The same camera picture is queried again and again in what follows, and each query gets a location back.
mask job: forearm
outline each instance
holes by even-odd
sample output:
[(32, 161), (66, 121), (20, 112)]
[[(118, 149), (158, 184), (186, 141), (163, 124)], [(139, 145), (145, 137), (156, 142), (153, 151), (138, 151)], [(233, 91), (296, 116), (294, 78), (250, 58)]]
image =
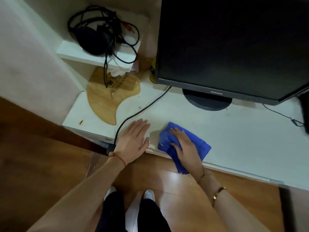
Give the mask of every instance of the forearm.
[[(221, 187), (210, 171), (205, 169), (205, 177), (198, 179), (200, 186), (212, 203), (213, 196)], [(269, 232), (248, 210), (246, 210), (227, 190), (222, 190), (215, 200), (214, 208), (231, 232)]]
[(28, 232), (83, 231), (123, 168), (120, 159), (109, 158), (93, 175), (58, 201)]

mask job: blue microfiber towel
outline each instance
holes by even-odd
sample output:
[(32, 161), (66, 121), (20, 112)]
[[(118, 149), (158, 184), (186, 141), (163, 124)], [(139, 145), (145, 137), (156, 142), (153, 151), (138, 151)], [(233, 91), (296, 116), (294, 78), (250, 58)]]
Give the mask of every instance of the blue microfiber towel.
[(172, 122), (168, 123), (166, 128), (159, 134), (160, 140), (158, 144), (158, 149), (160, 151), (164, 151), (172, 158), (179, 173), (188, 174), (189, 172), (181, 164), (175, 148), (171, 145), (171, 143), (175, 143), (182, 150), (177, 138), (169, 132), (170, 128), (175, 129), (175, 127), (179, 128), (180, 130), (184, 130), (186, 135), (190, 138), (191, 142), (195, 144), (201, 160), (203, 160), (207, 153), (211, 150), (211, 146), (208, 145), (204, 140), (200, 139), (199, 137), (189, 132), (188, 130), (180, 127), (179, 125)]

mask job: red string bracelet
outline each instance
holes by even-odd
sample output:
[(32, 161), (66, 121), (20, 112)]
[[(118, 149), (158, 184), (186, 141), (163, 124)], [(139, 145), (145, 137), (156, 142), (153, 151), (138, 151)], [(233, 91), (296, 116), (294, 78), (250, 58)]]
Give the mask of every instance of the red string bracelet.
[(125, 167), (127, 166), (126, 163), (125, 163), (125, 161), (124, 161), (120, 156), (118, 156), (117, 154), (115, 154), (114, 152), (113, 152), (113, 153), (110, 153), (109, 156), (110, 156), (110, 157), (116, 156), (117, 158), (119, 158), (119, 159), (122, 160), (122, 162), (123, 162), (123, 164), (125, 165)]

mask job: person's left hand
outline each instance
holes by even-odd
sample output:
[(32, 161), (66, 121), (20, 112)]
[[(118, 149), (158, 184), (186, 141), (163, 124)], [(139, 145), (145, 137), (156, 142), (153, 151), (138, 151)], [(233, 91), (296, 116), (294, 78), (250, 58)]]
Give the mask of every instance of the person's left hand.
[(148, 120), (133, 121), (119, 135), (119, 141), (116, 145), (114, 153), (117, 154), (126, 164), (136, 160), (149, 146), (149, 138), (144, 141), (144, 135), (149, 129)]

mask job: brand logo on monitor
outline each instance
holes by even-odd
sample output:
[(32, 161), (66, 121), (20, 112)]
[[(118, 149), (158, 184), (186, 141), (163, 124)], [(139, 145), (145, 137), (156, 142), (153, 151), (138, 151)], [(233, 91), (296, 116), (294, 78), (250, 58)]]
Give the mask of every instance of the brand logo on monitor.
[(215, 93), (215, 94), (222, 94), (222, 93), (218, 93), (218, 92), (214, 92), (214, 91), (211, 91), (211, 93)]

